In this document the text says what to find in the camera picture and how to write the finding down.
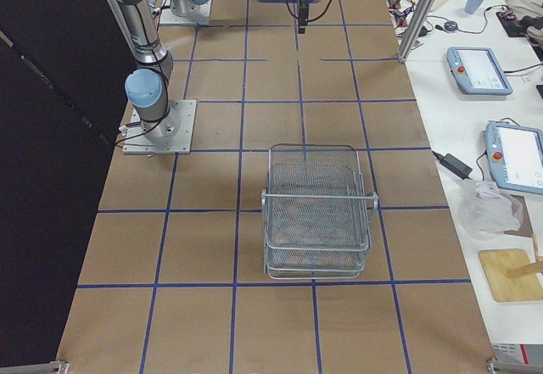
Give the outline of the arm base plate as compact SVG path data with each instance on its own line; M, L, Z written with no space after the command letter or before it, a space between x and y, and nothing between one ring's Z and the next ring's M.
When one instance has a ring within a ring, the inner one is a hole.
M159 23L164 26L197 26L210 23L212 0L202 5L190 0L163 0Z
M193 128L196 117L197 100L170 100L168 116L154 128L146 123L141 127L139 114L132 110L130 123L135 122L126 131L126 141L122 142L124 154L190 154Z

